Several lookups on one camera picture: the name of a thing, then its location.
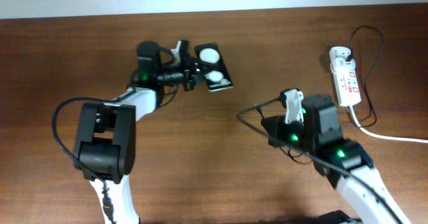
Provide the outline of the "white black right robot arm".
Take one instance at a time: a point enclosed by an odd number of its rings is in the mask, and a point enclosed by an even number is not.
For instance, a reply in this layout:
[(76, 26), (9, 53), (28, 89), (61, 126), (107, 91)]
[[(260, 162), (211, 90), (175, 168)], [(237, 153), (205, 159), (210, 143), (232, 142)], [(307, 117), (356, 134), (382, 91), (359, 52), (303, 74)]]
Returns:
[(318, 158), (314, 168), (328, 179), (363, 223), (409, 223), (372, 158), (358, 142), (343, 136), (332, 98), (327, 94), (308, 96), (301, 107), (301, 121), (287, 124), (283, 116), (261, 119), (270, 136), (269, 144), (276, 148), (291, 144)]

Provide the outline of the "black smartphone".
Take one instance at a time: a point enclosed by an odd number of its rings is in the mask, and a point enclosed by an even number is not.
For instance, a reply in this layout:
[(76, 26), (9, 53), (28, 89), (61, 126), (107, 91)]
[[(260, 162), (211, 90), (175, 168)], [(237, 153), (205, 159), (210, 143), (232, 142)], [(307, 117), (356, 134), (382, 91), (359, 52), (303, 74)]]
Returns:
[(219, 46), (215, 43), (206, 43), (195, 46), (197, 63), (202, 67), (201, 73), (207, 84), (208, 91), (218, 92), (231, 89), (232, 79), (227, 71)]

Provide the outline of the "white power strip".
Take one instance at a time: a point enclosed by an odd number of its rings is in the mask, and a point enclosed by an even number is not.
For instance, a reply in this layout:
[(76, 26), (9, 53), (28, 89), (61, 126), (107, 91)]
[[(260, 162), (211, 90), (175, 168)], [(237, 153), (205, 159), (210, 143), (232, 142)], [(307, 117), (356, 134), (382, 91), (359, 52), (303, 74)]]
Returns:
[(354, 106), (361, 101), (360, 88), (356, 77), (355, 61), (346, 62), (337, 58), (330, 63), (334, 78), (338, 104), (342, 107)]

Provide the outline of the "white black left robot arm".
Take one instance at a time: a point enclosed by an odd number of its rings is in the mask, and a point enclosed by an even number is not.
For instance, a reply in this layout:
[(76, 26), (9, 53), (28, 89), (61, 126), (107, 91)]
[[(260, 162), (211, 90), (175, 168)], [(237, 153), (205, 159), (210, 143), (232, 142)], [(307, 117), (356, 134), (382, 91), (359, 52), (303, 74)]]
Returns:
[(136, 123), (163, 106), (165, 86), (195, 85), (200, 71), (188, 49), (187, 40), (174, 49), (153, 41), (138, 44), (138, 67), (125, 93), (110, 102), (89, 100), (82, 106), (74, 154), (96, 192), (105, 223), (140, 223), (130, 191)]

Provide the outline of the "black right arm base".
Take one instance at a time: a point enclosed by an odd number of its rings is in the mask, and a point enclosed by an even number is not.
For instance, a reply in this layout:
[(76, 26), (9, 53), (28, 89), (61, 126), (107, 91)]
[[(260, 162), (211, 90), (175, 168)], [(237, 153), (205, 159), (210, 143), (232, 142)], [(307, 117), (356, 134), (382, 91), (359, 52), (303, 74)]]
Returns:
[(341, 210), (321, 215), (314, 221), (315, 224), (362, 224), (360, 219), (353, 219)]

